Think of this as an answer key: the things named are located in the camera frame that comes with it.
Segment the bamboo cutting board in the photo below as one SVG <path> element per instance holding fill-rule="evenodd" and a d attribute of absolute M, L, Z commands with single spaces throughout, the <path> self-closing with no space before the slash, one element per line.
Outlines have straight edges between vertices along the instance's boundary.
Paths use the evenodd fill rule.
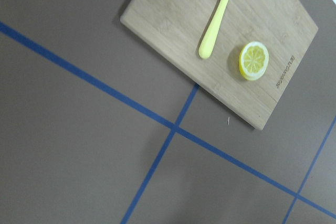
<path fill-rule="evenodd" d="M 318 31 L 299 0 L 229 0 L 212 55 L 198 55 L 219 0 L 131 0 L 121 23 L 202 88 L 262 130 Z M 239 54 L 252 41 L 269 52 L 265 74 L 249 81 Z"/>

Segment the yellow lemon slice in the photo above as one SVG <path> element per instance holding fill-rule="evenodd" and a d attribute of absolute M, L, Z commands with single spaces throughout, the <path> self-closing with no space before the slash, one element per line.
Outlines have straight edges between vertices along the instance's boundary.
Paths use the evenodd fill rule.
<path fill-rule="evenodd" d="M 264 44 L 252 41 L 246 44 L 239 55 L 239 71 L 244 79 L 260 79 L 268 67 L 269 53 Z"/>

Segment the yellow plastic knife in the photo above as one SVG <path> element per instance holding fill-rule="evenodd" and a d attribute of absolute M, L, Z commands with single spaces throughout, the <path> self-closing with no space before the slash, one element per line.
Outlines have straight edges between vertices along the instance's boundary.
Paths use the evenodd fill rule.
<path fill-rule="evenodd" d="M 213 52 L 221 22 L 229 0 L 219 0 L 215 13 L 210 20 L 200 43 L 198 54 L 201 59 L 208 59 Z"/>

